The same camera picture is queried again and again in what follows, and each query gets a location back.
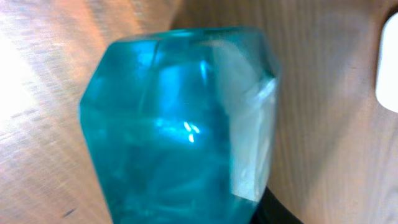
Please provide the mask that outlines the blue liquid bottle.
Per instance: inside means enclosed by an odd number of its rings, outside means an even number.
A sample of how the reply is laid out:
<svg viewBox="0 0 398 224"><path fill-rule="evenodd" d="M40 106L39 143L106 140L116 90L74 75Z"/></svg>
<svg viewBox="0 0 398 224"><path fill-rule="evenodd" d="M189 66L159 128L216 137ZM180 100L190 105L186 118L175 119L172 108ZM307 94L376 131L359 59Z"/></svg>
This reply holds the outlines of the blue liquid bottle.
<svg viewBox="0 0 398 224"><path fill-rule="evenodd" d="M271 168L279 74L252 27L113 42L80 123L114 223L249 223Z"/></svg>

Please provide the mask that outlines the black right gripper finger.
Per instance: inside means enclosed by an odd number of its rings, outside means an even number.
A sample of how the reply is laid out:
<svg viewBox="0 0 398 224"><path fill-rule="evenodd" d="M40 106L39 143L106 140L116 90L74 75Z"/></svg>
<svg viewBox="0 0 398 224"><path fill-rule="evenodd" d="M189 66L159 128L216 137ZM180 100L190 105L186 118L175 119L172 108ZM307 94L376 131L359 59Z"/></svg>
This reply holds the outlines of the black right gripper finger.
<svg viewBox="0 0 398 224"><path fill-rule="evenodd" d="M250 224L303 224L267 187Z"/></svg>

